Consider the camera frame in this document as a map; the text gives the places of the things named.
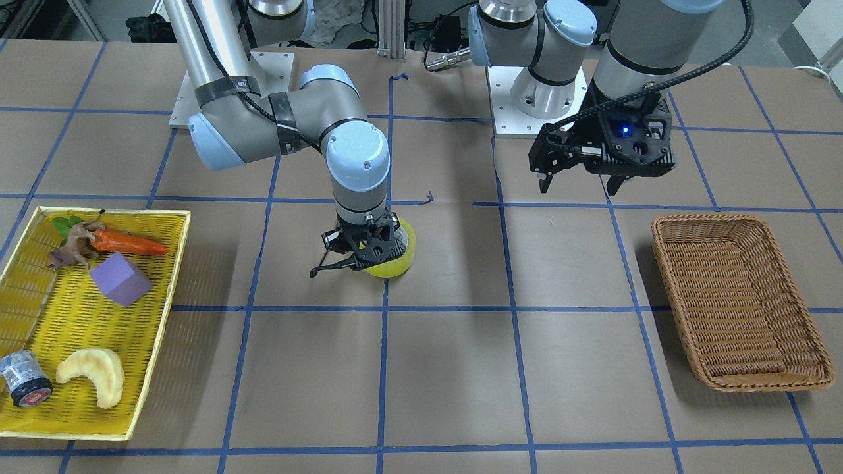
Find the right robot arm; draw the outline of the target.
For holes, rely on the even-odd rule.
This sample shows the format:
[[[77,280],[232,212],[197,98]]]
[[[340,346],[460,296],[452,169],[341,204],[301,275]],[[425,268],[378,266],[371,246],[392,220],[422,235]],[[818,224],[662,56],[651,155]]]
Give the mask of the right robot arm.
[[[326,162],[337,225],[323,234],[340,268],[373,270],[407,258],[412,235],[387,204],[388,139],[366,115],[349,75],[311,67],[292,91],[271,93],[269,75],[241,40],[229,1],[166,1],[165,9],[198,100],[188,130],[202,162],[226,170],[305,147]]]

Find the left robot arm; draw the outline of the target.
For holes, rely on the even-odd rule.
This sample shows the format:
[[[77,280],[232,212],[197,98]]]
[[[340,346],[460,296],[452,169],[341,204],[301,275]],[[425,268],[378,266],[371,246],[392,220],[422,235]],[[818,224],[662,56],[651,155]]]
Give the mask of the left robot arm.
[[[566,124],[564,99],[593,45],[598,20],[580,1],[479,1],[468,15],[472,62],[520,67],[512,98],[544,123],[529,152],[547,192],[583,165],[614,196],[633,177],[674,170],[671,114],[659,85],[677,81],[719,1],[623,1],[582,106]]]

